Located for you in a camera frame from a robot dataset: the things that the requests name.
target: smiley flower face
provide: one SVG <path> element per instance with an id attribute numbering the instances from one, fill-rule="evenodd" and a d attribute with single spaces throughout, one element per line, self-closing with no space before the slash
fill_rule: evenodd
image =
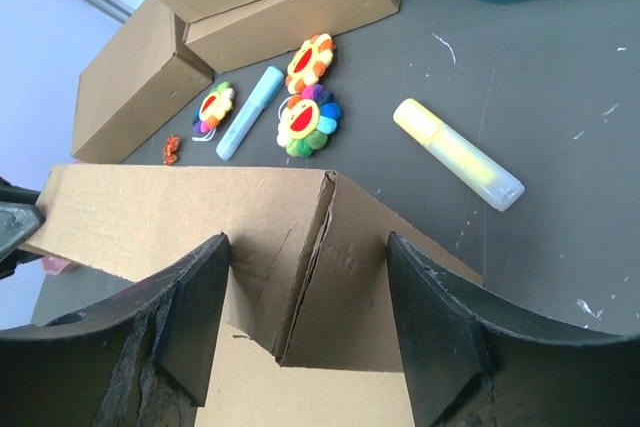
<path id="1" fill-rule="evenodd" d="M 319 84 L 309 86 L 287 102 L 276 142 L 291 157 L 309 157 L 325 146 L 341 115 L 331 92 Z"/>
<path id="2" fill-rule="evenodd" d="M 203 142 L 213 138 L 220 121 L 233 108 L 235 91 L 229 82 L 222 82 L 215 86 L 202 101 L 193 119 L 193 130 L 196 134 L 206 134 L 204 137 L 194 137 L 192 140 Z"/>
<path id="3" fill-rule="evenodd" d="M 299 94 L 317 84 L 333 60 L 333 41 L 329 34 L 305 40 L 287 67 L 285 84 L 290 94 Z"/>

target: cardboard flap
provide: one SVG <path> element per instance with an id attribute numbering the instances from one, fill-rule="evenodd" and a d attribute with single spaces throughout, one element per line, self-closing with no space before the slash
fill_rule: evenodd
<path id="1" fill-rule="evenodd" d="M 482 283 L 480 275 L 338 174 L 282 365 L 402 372 L 386 269 L 391 231 L 452 272 Z"/>
<path id="2" fill-rule="evenodd" d="M 242 332 L 220 325 L 196 427 L 413 427 L 403 374 L 281 368 Z"/>
<path id="3" fill-rule="evenodd" d="M 56 166 L 37 203 L 47 220 L 22 248 L 136 282 L 224 232 L 227 320 L 272 351 L 327 186 L 321 170 Z"/>

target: small orange object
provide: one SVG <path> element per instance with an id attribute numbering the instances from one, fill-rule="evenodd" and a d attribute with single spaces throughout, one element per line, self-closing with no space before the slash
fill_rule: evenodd
<path id="1" fill-rule="evenodd" d="M 171 165 L 178 160 L 178 156 L 176 154 L 167 155 L 164 158 L 164 165 Z"/>
<path id="2" fill-rule="evenodd" d="M 171 165 L 178 160 L 178 147 L 180 147 L 180 137 L 177 135 L 170 135 L 167 139 L 167 143 L 162 149 L 164 154 L 164 165 Z"/>

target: highlighter cap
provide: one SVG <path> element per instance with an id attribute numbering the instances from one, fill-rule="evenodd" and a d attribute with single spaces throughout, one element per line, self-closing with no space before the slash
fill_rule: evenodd
<path id="1" fill-rule="evenodd" d="M 415 99 L 402 102 L 393 113 L 393 121 L 420 145 L 428 144 L 442 120 Z"/>
<path id="2" fill-rule="evenodd" d="M 267 67 L 262 77 L 251 91 L 247 103 L 264 110 L 278 93 L 284 82 L 284 74 L 274 66 Z"/>

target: colorful pom-pom petal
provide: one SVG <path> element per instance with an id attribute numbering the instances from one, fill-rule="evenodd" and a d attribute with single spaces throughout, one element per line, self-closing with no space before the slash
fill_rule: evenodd
<path id="1" fill-rule="evenodd" d="M 327 140 L 329 140 L 329 137 L 318 130 L 311 132 L 304 139 L 304 141 L 309 144 L 309 147 L 311 147 L 313 150 L 320 150 L 326 145 Z"/>
<path id="2" fill-rule="evenodd" d="M 318 100 L 320 95 L 322 95 L 323 92 L 324 92 L 324 87 L 322 85 L 314 84 L 314 85 L 305 87 L 305 89 L 302 91 L 302 97 L 305 99 L 311 99 L 316 101 Z"/>
<path id="3" fill-rule="evenodd" d="M 333 134 L 338 128 L 338 123 L 334 119 L 330 119 L 329 117 L 320 117 L 318 119 L 318 125 L 316 125 L 316 129 L 323 134 Z"/>
<path id="4" fill-rule="evenodd" d="M 329 102 L 328 104 L 320 106 L 320 115 L 338 120 L 340 116 L 342 116 L 342 110 L 340 110 L 340 106 L 335 102 Z"/>
<path id="5" fill-rule="evenodd" d="M 298 140 L 291 140 L 285 147 L 287 154 L 291 157 L 298 157 L 298 142 Z"/>
<path id="6" fill-rule="evenodd" d="M 296 151 L 300 157 L 309 157 L 313 154 L 313 149 L 304 139 L 298 141 L 296 144 Z"/>
<path id="7" fill-rule="evenodd" d="M 328 104 L 329 102 L 335 102 L 335 97 L 331 92 L 325 90 L 322 94 L 320 94 L 316 102 L 318 102 L 318 105 Z"/>
<path id="8" fill-rule="evenodd" d="M 276 137 L 276 143 L 280 147 L 286 147 L 287 144 L 291 141 L 291 137 L 289 137 L 285 132 L 278 132 L 278 137 Z"/>

